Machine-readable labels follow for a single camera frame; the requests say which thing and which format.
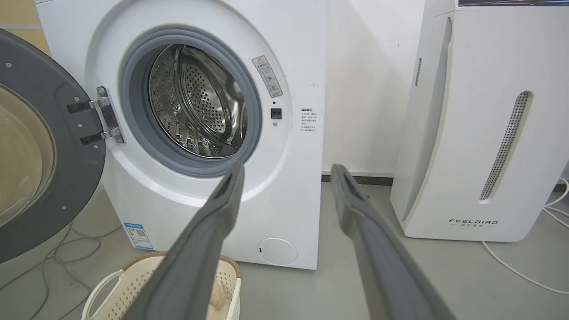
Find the gray floor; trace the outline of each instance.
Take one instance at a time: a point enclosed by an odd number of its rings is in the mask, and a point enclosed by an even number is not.
[[[389,204],[388,187],[363,186],[381,215],[459,319],[566,319],[569,296],[547,292],[498,264],[480,243],[409,239],[402,235]],[[331,186],[321,196],[319,266],[316,271],[240,263],[243,273],[241,318],[367,319],[366,302],[350,240],[338,227]],[[119,226],[105,192],[98,192],[76,218],[78,231],[99,235]],[[63,236],[54,236],[34,250],[0,264],[0,285],[40,262]],[[542,214],[526,239],[491,244],[496,254],[522,273],[558,289],[569,290],[569,231]],[[81,241],[61,251],[66,259],[80,256],[96,243]],[[69,265],[89,286],[143,253],[117,231],[102,241],[92,257]],[[85,296],[60,265],[46,264],[51,296],[36,319],[57,319]],[[3,319],[28,319],[39,306],[44,289],[36,268],[0,292]],[[66,319],[80,319],[80,309]]]

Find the warning label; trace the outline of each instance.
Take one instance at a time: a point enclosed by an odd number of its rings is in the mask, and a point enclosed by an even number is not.
[[[267,90],[269,91],[271,98],[282,96],[283,92],[281,90],[281,86],[279,85],[277,77],[275,77],[275,73],[267,61],[267,58],[265,58],[265,56],[260,56],[254,58],[251,61],[263,78],[263,81],[265,82],[265,86],[267,86]]]
[[[300,131],[316,132],[316,117],[318,114],[312,108],[300,110]]]

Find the white cable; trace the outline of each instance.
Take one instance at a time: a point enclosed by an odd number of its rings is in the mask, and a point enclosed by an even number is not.
[[[569,294],[569,291],[561,291],[561,290],[557,290],[557,289],[553,289],[550,288],[546,285],[542,285],[539,282],[529,279],[528,277],[524,276],[523,274],[521,274],[520,272],[518,272],[517,270],[515,270],[514,268],[512,268],[511,266],[508,266],[507,263],[503,262],[502,260],[500,260],[500,258],[498,258],[494,252],[492,250],[490,250],[490,248],[488,247],[488,245],[486,244],[486,242],[482,241],[482,245],[484,246],[484,248],[486,248],[486,250],[488,250],[488,252],[490,252],[490,254],[494,257],[494,259],[496,259],[499,263],[501,263],[503,266],[505,266],[506,268],[510,269],[510,271],[512,271],[513,273],[517,274],[518,276],[528,280],[529,282],[531,282],[534,285],[538,285],[546,290],[552,291],[552,292],[557,292],[560,294]]]
[[[547,209],[554,210],[554,211],[560,212],[561,214],[564,214],[565,216],[569,217],[569,214],[568,214],[568,213],[566,213],[566,212],[564,212],[564,211],[561,211],[561,210],[559,210],[559,209],[557,209],[557,208],[553,208],[553,207],[552,207],[553,204],[560,202],[563,198],[565,198],[565,196],[566,196],[567,194],[569,194],[569,182],[568,182],[567,180],[563,179],[563,178],[559,178],[559,180],[562,180],[562,181],[565,183],[565,192],[564,192],[560,197],[558,197],[557,199],[553,200],[553,201],[550,202],[550,203],[547,203],[547,204],[543,207],[542,210],[543,210],[545,213],[547,213],[548,215],[550,215],[553,219],[557,220],[557,222],[559,222],[560,224],[563,224],[566,228],[569,228],[569,224],[567,224],[567,223],[561,221],[560,218],[554,216],[551,212],[549,212],[549,211],[547,210]],[[531,282],[532,284],[534,284],[534,285],[536,285],[536,286],[540,286],[540,287],[542,287],[542,288],[544,288],[544,289],[546,289],[546,290],[549,290],[549,291],[551,291],[551,292],[560,293],[560,294],[569,294],[569,291],[561,291],[561,290],[553,289],[553,288],[550,288],[550,287],[548,287],[548,286],[546,286],[546,285],[542,285],[542,284],[540,284],[539,282],[537,282],[537,281],[535,281],[535,280],[532,280],[532,279],[530,279],[530,278],[524,276],[524,275],[521,274],[519,271],[517,271],[517,270],[515,270],[514,268],[512,268],[511,266],[509,266],[507,263],[505,263],[505,262],[503,262],[502,260],[500,260],[500,258],[498,258],[498,257],[494,254],[494,252],[488,247],[488,245],[486,244],[486,242],[482,241],[482,245],[484,246],[484,248],[486,248],[486,250],[488,250],[488,252],[492,255],[492,257],[494,257],[494,259],[496,259],[496,261],[498,261],[500,264],[502,264],[502,265],[505,266],[506,268],[510,269],[510,271],[512,271],[513,273],[517,274],[518,276],[520,276],[520,277],[522,277],[522,278],[528,280],[528,281]]]
[[[565,212],[563,212],[563,211],[561,211],[561,210],[559,210],[559,209],[556,209],[556,208],[547,207],[547,209],[552,209],[552,210],[555,210],[555,211],[559,211],[559,212],[561,212],[562,214],[564,214],[564,215],[566,215],[566,216],[569,216],[569,215],[567,215]],[[544,210],[545,213],[547,213],[548,215],[550,215],[553,219],[557,220],[557,222],[559,222],[560,224],[563,224],[566,228],[569,229],[569,224],[567,224],[567,223],[561,221],[560,218],[554,216],[554,215],[553,215],[551,212],[549,212],[547,209],[543,208],[542,210]]]
[[[561,200],[563,200],[563,198],[565,198],[565,196],[569,193],[569,182],[567,182],[567,180],[563,179],[563,178],[559,178],[559,180],[563,181],[565,183],[565,192],[557,199],[553,200],[550,203],[547,203],[544,207],[551,207],[553,206],[555,203],[560,202]]]

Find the washing machine door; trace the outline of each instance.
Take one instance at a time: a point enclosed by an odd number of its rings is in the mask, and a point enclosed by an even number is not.
[[[63,229],[97,188],[105,140],[81,86],[0,29],[0,262]]]

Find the stainless steel drum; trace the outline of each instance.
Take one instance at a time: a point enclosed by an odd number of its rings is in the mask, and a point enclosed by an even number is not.
[[[152,65],[150,105],[166,134],[184,150],[225,158],[247,131],[245,99],[227,70],[202,50],[173,44]]]

